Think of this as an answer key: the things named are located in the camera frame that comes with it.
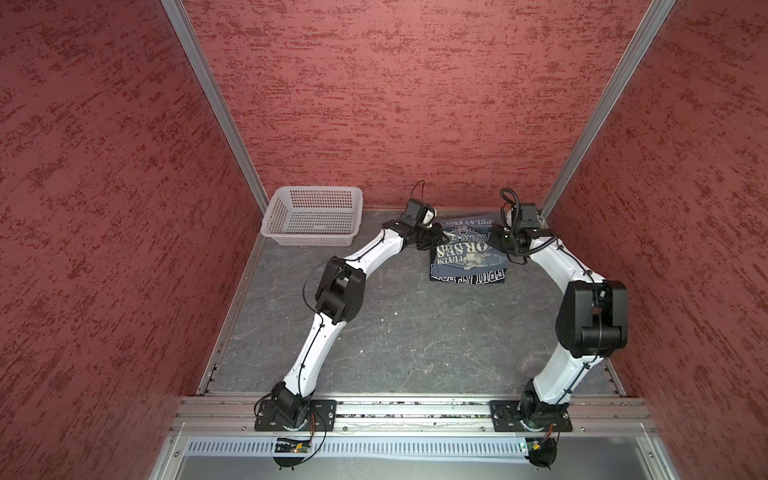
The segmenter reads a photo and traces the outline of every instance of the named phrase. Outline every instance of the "red textured wall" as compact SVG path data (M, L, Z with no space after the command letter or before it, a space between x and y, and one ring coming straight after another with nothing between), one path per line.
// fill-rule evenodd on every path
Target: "red textured wall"
M145 478L257 206L160 2L3 2L0 65L0 477Z
M678 0L551 216L630 288L617 368L685 478L768 477L767 25Z
M187 0L271 195L541 202L649 0Z

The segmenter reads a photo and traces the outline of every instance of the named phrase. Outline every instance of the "folded t-shirt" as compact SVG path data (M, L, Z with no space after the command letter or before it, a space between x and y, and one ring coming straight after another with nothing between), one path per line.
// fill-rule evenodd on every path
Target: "folded t-shirt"
M506 278L506 270L496 270L468 276L433 276L431 273L429 274L429 280L432 282L465 283L468 285L504 283L504 278Z
M482 215L441 220L451 241L430 251L431 276L469 276L507 268L507 256L488 245L495 218Z

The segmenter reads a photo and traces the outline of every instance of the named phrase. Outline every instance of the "aluminum frame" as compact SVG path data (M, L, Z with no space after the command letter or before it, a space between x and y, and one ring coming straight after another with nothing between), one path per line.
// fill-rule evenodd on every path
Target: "aluminum frame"
M263 394L192 396L182 401L171 435L274 435L253 431L253 407ZM329 435L536 436L496 433L488 401L494 395L328 394L335 399L336 426ZM643 399L574 397L569 408L572 433L563 436L656 436Z
M227 345L230 343L230 337L235 328L237 317L240 315L240 310L243 308L246 293L248 293L248 287L253 280L253 273L256 271L256 266L259 264L259 258L261 258L261 250L264 248L264 237L259 233L256 237L256 242L253 244L253 249L250 251L250 257L245 265L243 274L240 276L240 281L237 283L237 290L232 297L232 303L227 311L227 316L224 317L224 323L221 325L219 336L216 338L216 347L210 354L208 364L205 367L205 373L203 378L200 379L200 384L197 387L197 395L205 395L208 391L208 384L216 381L216 374L219 364L224 358L224 353L227 351Z
M262 396L228 394L185 397L150 480L176 478L190 441L243 437L270 439L285 432L253 431L253 407ZM542 433L494 432L488 401L492 395L329 394L335 399L336 426L328 438L360 439L514 439ZM570 437L634 437L654 480L676 480L658 431L643 399L574 397L568 409Z
M674 3L675 0L653 0L648 6L648 10L646 10L645 15L640 20L640 24L629 41L627 49L624 50L624 54L611 75L611 79L608 80L603 94L595 105L592 115L587 120L587 124L581 131L578 140L576 140L576 144L568 155L568 159L563 164L560 174L549 188L544 201L541 202L540 212L543 218L549 217L555 204L563 194L563 191L565 191L568 181L573 177L581 160L584 159L584 155L589 150L590 145L592 145L592 141L594 141L605 119L608 118L614 105L616 105L621 92L627 86L629 79L640 64L640 60L642 60L645 52L650 47L654 37L659 32L659 28L661 28Z
M203 88L203 92L205 92L205 96L214 110L221 130L224 132L224 136L227 137L237 163L243 171L243 176L245 176L248 182L250 191L256 198L256 202L259 204L263 214L266 211L266 207L270 204L270 199L266 195L261 179L256 173L256 167L253 165L248 149L243 142L243 138L240 136L240 132L237 130L235 120L232 118L232 113L227 107L219 85L216 83L214 73L210 70L210 65L194 33L194 28L187 15L187 11L184 9L181 0L161 0L161 3L170 19L170 23L174 27L179 42L181 42L181 46L184 48L184 52L187 53L187 58L192 64L197 80L200 82L200 86Z

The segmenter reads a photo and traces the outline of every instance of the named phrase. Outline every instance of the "wire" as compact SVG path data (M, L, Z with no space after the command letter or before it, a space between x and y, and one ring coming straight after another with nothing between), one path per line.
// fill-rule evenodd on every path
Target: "wire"
M413 198L413 191L416 189L416 187L419 186L419 184L422 185L422 202L424 201L424 186L426 185L426 182L424 180L419 180L416 182L416 185L413 186L411 189L411 194L409 195L409 198Z
M547 435L544 436L544 439L541 440L541 442L542 443L545 442L549 438L550 435L552 435L552 424L551 423L549 424L549 432L547 432Z
M379 239L379 241L378 241L378 242L376 242L376 243L375 243L374 245L372 245L372 246L371 246L371 247L370 247L368 250L366 250L365 252L363 252L363 253L362 253L362 254L361 254L359 257L357 257L357 258L355 258L355 259L353 259L353 260L347 260L347 261L348 261L348 262L356 262L356 261L360 260L360 259L361 259L361 258L363 258L363 257L364 257L366 254L368 254L368 252L370 252L371 250L373 250L374 248L376 248L376 247L377 247L378 245L380 245L381 243L384 243L384 239L385 239L385 238L386 238L386 232L384 232L384 230L382 230L382 237ZM310 305L310 303L306 301L306 284L307 284L307 282L309 282L309 281L310 281L310 277L312 276L312 274L313 274L313 273L315 273L315 272L317 271L317 269L319 269L321 266L325 265L326 263L328 263L328 262L329 262L329 261L331 261L331 260L334 260L334 259L333 259L333 258L329 258L328 260L324 260L324 261L322 261L322 262L318 263L318 264L317 264L317 266L315 266L315 268L313 268L313 269L312 269L312 271L310 272L310 274L306 276L306 279L304 279L304 284L303 284L303 285L302 285L302 287L301 287L301 297L302 297L302 299L304 300L304 304L307 306L307 308L309 308L310 310L312 310L312 311L313 311L313 313L315 313L316 315L319 315L319 314L320 314L320 312L319 312L319 311L317 311L317 309L314 309L314 308L312 308L312 306ZM298 381L298 384L297 384L297 385L298 385L298 388L299 388L299 397L300 397L300 398L302 398L302 399L304 398L304 396L301 394L301 372L304 370L304 362L306 361L306 358L307 358L307 356L310 354L310 351L312 350L312 345L314 345L314 344L315 344L315 340L317 339L317 336L320 334L320 330L321 330L321 329L322 329L322 328L323 328L325 325L326 325L326 324L323 322L323 316L320 316L320 327L317 329L317 332L315 332L315 336L312 338L312 342L310 343L310 347L309 347L309 348L306 350L306 353L304 354L304 358L303 358L303 359L302 359L302 361L301 361L301 365L299 366L299 381Z
M555 454L557 454L558 451L558 445L560 444L560 430L558 430L558 437L554 440L554 451ZM554 458L549 461L549 465L547 465L547 468L552 470L552 464L554 464Z
M310 303L306 301L306 283L310 281L310 277L312 276L312 274L313 274L313 273L315 273L315 271L316 271L317 269L319 269L320 267L322 267L323 265L325 265L326 263L328 263L328 262L329 262L329 261L331 261L331 260L333 260L333 258L329 258L328 260L324 260L324 261L322 261L322 262L318 263L318 264L317 264L317 266L316 266L315 268L313 268L313 269L312 269L312 271L310 272L310 274L306 276L306 279L304 279L304 284L303 284L303 285L302 285L302 287L301 287L301 297L304 299L304 305L306 305L306 306L307 306L307 308L309 308L310 310L312 310L314 313L317 313L317 310L315 310L314 308L312 308L312 306L310 305Z
M571 382L571 386L569 386L565 391L563 391L563 394L560 396L557 402L555 402L555 405L560 405L560 401L565 398L567 394L573 394L573 388L574 385L576 385L576 382L581 378L581 374L584 373L586 369L592 368L590 363L595 363L598 360L599 355L595 355L591 362L584 362L581 364L581 370L579 370L578 375L576 375L576 378L573 382Z
M379 239L379 241L378 241L378 242L376 242L376 244L375 244L375 245L373 245L373 246L372 246L372 247L370 247L368 250L366 250L365 252L363 252L363 253L362 253L362 254L361 254L359 257L357 257L357 258L355 258L355 259L352 259L352 260L347 260L347 261L348 261L348 262L356 262L356 261L360 260L360 259L361 259L361 258L363 258L365 255L367 255L367 254L368 254L368 252L370 252L371 250L373 250L374 248L376 248L376 247L377 247L378 245L380 245L381 243L384 243L384 239L385 239L385 238L386 238L386 233L384 232L384 230L382 230L382 237ZM304 279L304 284L301 286L301 297L304 299L304 305L306 305L306 306L307 306L307 308L309 308L310 310L312 310L314 313L319 313L319 312L318 312L316 309L312 308L312 306L310 305L310 303L306 301L306 284L307 284L307 283L310 281L310 277L312 276L312 274L313 274L313 273L315 273L315 272L317 271L317 269L319 269L320 267L322 267L323 265L325 265L326 263L328 263L328 262L329 262L329 261L331 261L331 260L335 260L335 259L334 259L334 258L329 258L328 260L323 260L322 262L318 263L318 264L317 264L317 266L315 266L315 268L313 268L313 269L312 269L312 271L310 272L310 274L306 276L306 278Z
M311 415L312 424L310 425L310 445L312 445L312 439L315 438L315 414Z
M301 365L299 365L299 378L296 381L296 386L299 389L299 398L304 399L304 395L301 394L301 372L304 370L304 362L306 362L307 356L310 354L310 351L312 350L312 345L315 344L315 340L317 340L317 336L320 334L320 330L323 329L325 326L325 322L323 322L323 316L320 315L320 325L317 327L317 331L315 332L315 336L312 337L312 342L310 342L310 347L306 349L306 353L304 353L304 358L301 360Z
M594 278L592 278L592 270L589 270L587 267L581 264L580 261L578 261L578 258L574 257L570 253L565 251L565 245L562 243L558 243L558 250L562 250L563 253L568 255L570 258L574 259L576 263L578 263L578 266L581 267L581 270L584 272L584 275L589 277L589 280L591 280L592 283L595 283Z
M506 227L507 230L510 230L511 235L515 235L515 232L512 231L512 228L513 228L514 225L517 224L518 218L520 217L520 199L518 198L518 195L515 193L515 191L512 190L511 188L502 188L498 192L498 194L501 195L502 198L504 199L504 204L502 205L502 207L500 209L501 210L501 216L502 216L502 224L504 225L504 227ZM509 223L507 223L507 210L505 209L505 207L507 205L512 207L512 219L511 219L512 220L512 224L511 225ZM526 257L529 257L529 256L533 255L534 253L541 252L543 249L545 249L545 248L549 247L550 245L552 245L552 243L554 243L557 239L558 239L558 236L553 233L551 237L549 237L544 243L542 243L538 247L534 247L534 248L531 248L531 249L528 249L528 250L525 250L525 251L521 252L520 250L518 250L518 243L517 243L516 239L513 238L512 239L513 240L512 241L512 249L513 249L512 253L516 257L526 258Z
M308 462L310 460L310 458L315 456L317 454L317 452L319 452L320 449L323 447L323 445L325 445L325 443L326 443L326 437L328 436L328 426L326 425L326 420L319 413L317 413L317 418L320 419L320 421L323 423L323 441L320 442L320 446L317 447L317 449L315 449L314 452L312 452L312 455L306 457L304 460L302 460L301 462L297 463L296 466L299 466L299 465L303 464L304 462Z
M507 260L509 260L509 263L514 263L515 265L528 265L528 258L523 257L523 261L521 262L515 262L510 256L509 253L507 253Z

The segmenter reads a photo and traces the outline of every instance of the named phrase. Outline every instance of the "red wire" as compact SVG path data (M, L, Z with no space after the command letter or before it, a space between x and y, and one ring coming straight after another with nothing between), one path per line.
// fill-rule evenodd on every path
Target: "red wire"
M315 414L313 413L310 415L312 418L312 424L310 425L310 444L312 443L312 439L315 437Z
M548 439L550 435L552 435L552 424L551 423L549 424L549 432L547 432L547 435L545 435L544 439L541 440L541 443L544 443L544 441L546 439Z

